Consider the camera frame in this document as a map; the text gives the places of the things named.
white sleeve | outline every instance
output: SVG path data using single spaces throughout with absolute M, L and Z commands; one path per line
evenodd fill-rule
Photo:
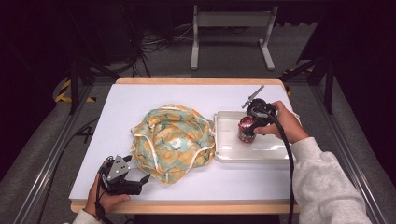
M 371 223 L 363 198 L 331 152 L 322 152 L 313 137 L 293 144 L 291 151 L 301 224 Z
M 76 219 L 73 221 L 73 224 L 101 224 L 101 220 L 96 220 L 96 218 L 86 213 L 83 209 L 79 210 Z

person's hand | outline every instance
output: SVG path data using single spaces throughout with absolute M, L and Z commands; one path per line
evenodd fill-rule
M 277 109 L 277 120 L 283 126 L 283 130 L 290 143 L 296 143 L 309 137 L 297 118 L 283 105 L 281 101 L 273 102 L 272 105 Z M 281 138 L 279 129 L 275 124 L 265 127 L 258 127 L 254 129 L 255 134 L 274 134 L 276 137 Z
M 99 174 L 96 175 L 95 181 L 93 182 L 93 184 L 91 186 L 90 193 L 88 194 L 88 201 L 84 208 L 84 211 L 86 213 L 93 215 L 94 217 L 96 217 L 96 219 L 98 219 L 98 217 L 96 215 L 96 210 L 95 210 L 96 191 L 97 191 L 98 181 L 99 181 Z M 102 189 L 102 187 L 100 187 L 99 189 L 100 189 L 99 196 L 102 195 L 102 193 L 103 193 L 99 202 L 102 205 L 102 207 L 105 209 L 105 213 L 109 212 L 114 207 L 114 205 L 116 205 L 118 203 L 131 201 L 131 197 L 127 194 L 110 195 L 110 194 L 106 193 Z

white table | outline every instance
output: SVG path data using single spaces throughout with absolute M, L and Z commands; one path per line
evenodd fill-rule
M 85 206 L 93 178 L 108 156 L 130 154 L 131 128 L 150 109 L 167 104 L 196 109 L 213 119 L 218 111 L 244 111 L 241 105 L 260 85 L 258 98 L 281 100 L 291 110 L 282 82 L 277 79 L 123 78 L 110 90 L 77 180 L 70 194 L 74 212 Z M 134 161 L 129 180 L 145 174 Z M 281 214 L 289 212 L 290 168 L 285 162 L 223 163 L 213 160 L 194 168 L 174 185 L 153 177 L 140 195 L 117 205 L 124 214 Z

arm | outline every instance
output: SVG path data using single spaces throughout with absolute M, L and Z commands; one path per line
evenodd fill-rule
M 102 223 L 102 221 L 97 217 L 96 209 L 95 209 L 96 191 L 97 191 L 98 181 L 99 181 L 99 175 L 96 175 L 96 178 L 91 186 L 90 193 L 88 194 L 87 204 L 85 205 L 84 209 L 81 209 L 78 212 L 76 219 L 73 221 L 73 224 L 79 224 L 79 223 L 100 224 L 100 223 Z M 105 209 L 106 213 L 109 212 L 114 205 L 131 200 L 131 197 L 126 194 L 109 195 L 108 193 L 104 192 L 104 190 L 102 188 L 100 188 L 99 190 L 100 190 L 99 195 L 102 195 L 100 197 L 99 202 Z
M 365 203 L 331 152 L 322 152 L 313 137 L 281 102 L 274 102 L 277 118 L 292 143 L 296 158 L 293 192 L 300 206 L 301 223 L 371 223 L 365 214 Z M 272 124 L 256 128 L 257 134 L 275 134 Z

patterned cloth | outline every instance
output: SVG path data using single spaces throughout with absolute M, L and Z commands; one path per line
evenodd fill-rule
M 150 110 L 132 133 L 131 154 L 138 167 L 162 183 L 176 183 L 215 154 L 214 122 L 182 105 Z

